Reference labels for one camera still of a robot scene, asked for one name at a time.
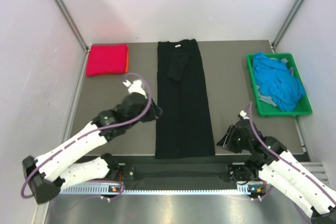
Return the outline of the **black t-shirt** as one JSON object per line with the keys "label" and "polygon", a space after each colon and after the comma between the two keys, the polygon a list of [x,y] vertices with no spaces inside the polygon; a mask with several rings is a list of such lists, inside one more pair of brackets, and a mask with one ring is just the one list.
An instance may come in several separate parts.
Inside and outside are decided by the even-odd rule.
{"label": "black t-shirt", "polygon": [[201,53],[196,40],[159,42],[155,157],[174,159],[215,154]]}

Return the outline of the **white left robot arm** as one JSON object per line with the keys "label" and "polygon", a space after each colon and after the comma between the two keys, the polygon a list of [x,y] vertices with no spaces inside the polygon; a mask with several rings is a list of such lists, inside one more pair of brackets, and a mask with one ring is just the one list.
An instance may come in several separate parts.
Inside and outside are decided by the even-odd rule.
{"label": "white left robot arm", "polygon": [[139,93],[127,95],[113,109],[100,112],[77,134],[54,150],[22,160],[25,182],[37,204],[44,204],[73,185],[89,180],[114,180],[119,168],[110,154],[79,164],[91,150],[123,135],[138,122],[151,122],[162,116],[162,109],[152,99]]}

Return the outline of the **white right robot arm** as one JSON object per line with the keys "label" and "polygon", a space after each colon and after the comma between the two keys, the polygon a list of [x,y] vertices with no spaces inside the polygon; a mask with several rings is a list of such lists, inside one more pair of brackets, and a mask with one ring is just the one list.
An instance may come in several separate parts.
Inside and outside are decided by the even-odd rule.
{"label": "white right robot arm", "polygon": [[264,181],[287,196],[311,223],[335,223],[335,191],[301,165],[280,141],[263,136],[249,119],[231,125],[217,146],[236,154],[250,152],[242,165],[228,166],[236,184]]}

